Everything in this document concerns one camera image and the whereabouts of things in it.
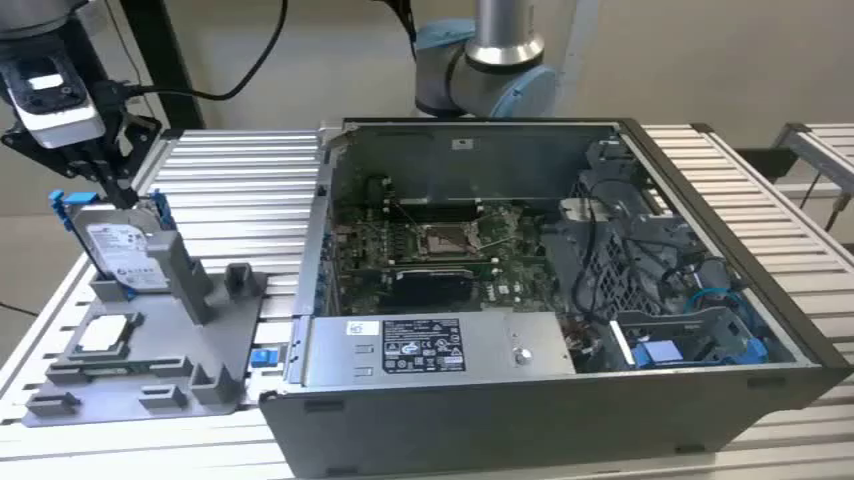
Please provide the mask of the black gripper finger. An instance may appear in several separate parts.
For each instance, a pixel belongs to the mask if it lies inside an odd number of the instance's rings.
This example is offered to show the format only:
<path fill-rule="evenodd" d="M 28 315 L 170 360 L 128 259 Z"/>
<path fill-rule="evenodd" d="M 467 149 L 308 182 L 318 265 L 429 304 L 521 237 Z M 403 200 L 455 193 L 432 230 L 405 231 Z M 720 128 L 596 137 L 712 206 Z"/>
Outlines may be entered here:
<path fill-rule="evenodd" d="M 132 180 L 160 133 L 160 121 L 154 117 L 124 112 L 121 117 L 109 116 L 105 126 L 102 154 L 106 173 L 102 187 L 110 203 L 120 209 L 129 209 L 138 200 Z"/>
<path fill-rule="evenodd" d="M 66 178 L 98 177 L 96 163 L 102 159 L 102 152 L 97 139 L 57 148 L 46 148 L 38 144 L 32 133 L 24 128 L 22 122 L 16 121 L 14 125 L 2 133 L 1 143 Z"/>

